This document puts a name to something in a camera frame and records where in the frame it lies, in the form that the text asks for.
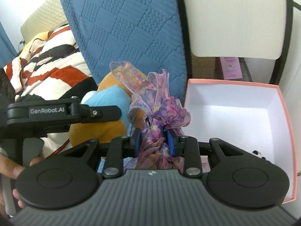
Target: pink package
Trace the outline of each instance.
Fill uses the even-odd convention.
[[[242,79],[239,58],[221,57],[221,66],[223,70],[224,80]]]

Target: human hand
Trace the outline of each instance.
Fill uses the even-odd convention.
[[[32,159],[32,161],[30,162],[30,166],[40,162],[44,160],[43,155],[40,155],[38,157],[35,157],[34,159]],[[16,162],[14,162],[13,160],[7,158],[6,156],[0,154],[0,173],[4,174],[5,176],[7,176],[8,178],[11,179],[17,179],[17,177],[20,175],[20,173],[25,169],[25,167],[20,166],[19,164],[17,164]],[[18,205],[19,207],[23,208],[24,205],[20,200],[19,194],[17,192],[16,189],[13,190],[13,196],[18,200]],[[0,191],[0,212],[1,214],[5,213],[4,210],[4,198],[3,198],[3,194],[2,191]]]

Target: blue mattress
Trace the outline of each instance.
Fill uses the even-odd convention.
[[[184,101],[187,71],[177,0],[60,0],[97,83],[112,61],[146,75],[170,73],[170,94]]]

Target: floral scarf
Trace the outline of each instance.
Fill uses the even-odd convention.
[[[181,127],[190,123],[190,113],[180,100],[169,96],[169,73],[151,72],[144,79],[129,62],[112,62],[110,69],[114,76],[132,92],[132,103],[128,112],[133,123],[137,110],[145,112],[143,118],[142,143],[138,160],[133,161],[137,169],[172,169],[183,172],[184,158],[172,157],[163,132],[174,129],[183,135]]]

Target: gray ribbed panel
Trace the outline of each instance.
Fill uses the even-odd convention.
[[[65,210],[23,209],[16,226],[289,226],[295,221],[280,207],[240,211],[216,201],[203,183],[177,170],[127,170],[103,182],[88,201]]]

